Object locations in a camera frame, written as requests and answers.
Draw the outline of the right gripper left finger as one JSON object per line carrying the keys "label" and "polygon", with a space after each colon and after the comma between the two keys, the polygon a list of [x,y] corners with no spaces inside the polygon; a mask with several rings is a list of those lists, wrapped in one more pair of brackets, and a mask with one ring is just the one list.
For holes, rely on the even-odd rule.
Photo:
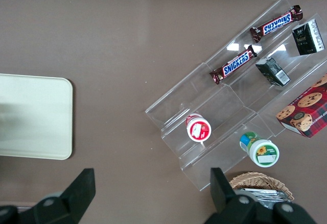
{"label": "right gripper left finger", "polygon": [[59,196],[44,198],[26,211],[1,206],[1,223],[79,223],[95,194],[94,169],[85,168]]}

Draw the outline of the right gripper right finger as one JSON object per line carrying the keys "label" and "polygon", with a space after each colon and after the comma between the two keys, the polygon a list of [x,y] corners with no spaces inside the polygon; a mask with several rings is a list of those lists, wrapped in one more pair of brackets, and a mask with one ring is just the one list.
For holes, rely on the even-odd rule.
{"label": "right gripper right finger", "polygon": [[216,207],[205,223],[315,223],[300,205],[279,202],[272,209],[253,198],[236,194],[220,168],[211,169],[211,196]]}

